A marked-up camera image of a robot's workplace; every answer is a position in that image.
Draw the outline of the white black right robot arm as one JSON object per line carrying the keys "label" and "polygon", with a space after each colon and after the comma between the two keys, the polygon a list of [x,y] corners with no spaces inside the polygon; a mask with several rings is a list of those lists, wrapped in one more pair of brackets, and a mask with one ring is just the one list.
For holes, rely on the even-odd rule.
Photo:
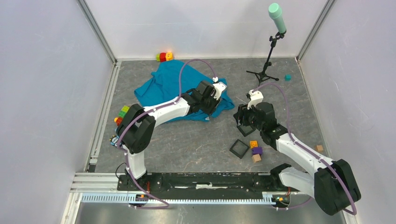
{"label": "white black right robot arm", "polygon": [[310,148],[277,122],[272,104],[267,102],[248,106],[241,104],[233,115],[237,128],[247,136],[257,130],[262,141],[288,156],[304,171],[282,164],[271,170],[270,185],[275,190],[297,189],[313,198],[320,209],[334,215],[348,206],[356,214],[355,203],[361,199],[360,189],[349,163],[328,158]]}

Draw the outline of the teal blue cloth garment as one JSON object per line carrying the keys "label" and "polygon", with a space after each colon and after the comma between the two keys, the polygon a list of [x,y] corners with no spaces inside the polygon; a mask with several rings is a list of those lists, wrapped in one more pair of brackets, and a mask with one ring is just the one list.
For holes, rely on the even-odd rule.
{"label": "teal blue cloth garment", "polygon": [[[179,92],[179,72],[183,66],[183,62],[173,60],[163,62],[159,65],[157,71],[151,73],[152,78],[142,86],[135,89],[134,94],[142,106],[153,106],[169,100],[173,100],[178,96]],[[182,93],[196,88],[201,81],[212,82],[210,77],[205,76],[201,72],[186,65],[182,72]],[[231,110],[235,107],[233,101],[227,92],[222,93],[221,102],[216,111],[211,115],[207,115],[202,111],[190,114],[185,117],[175,118],[176,120],[194,120],[207,122],[209,118],[215,118],[224,110]]]}

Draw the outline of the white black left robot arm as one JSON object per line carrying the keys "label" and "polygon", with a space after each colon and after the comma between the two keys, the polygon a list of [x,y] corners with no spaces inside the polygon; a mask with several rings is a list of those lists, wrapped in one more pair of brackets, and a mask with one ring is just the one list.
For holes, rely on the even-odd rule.
{"label": "white black left robot arm", "polygon": [[212,115],[225,90],[223,82],[212,84],[204,80],[196,88],[167,102],[146,107],[139,104],[130,106],[121,118],[116,133],[120,140],[118,146],[126,152],[127,173],[131,175],[128,183],[131,187],[141,190],[147,184],[144,150],[151,141],[154,129],[165,122],[198,112]]}

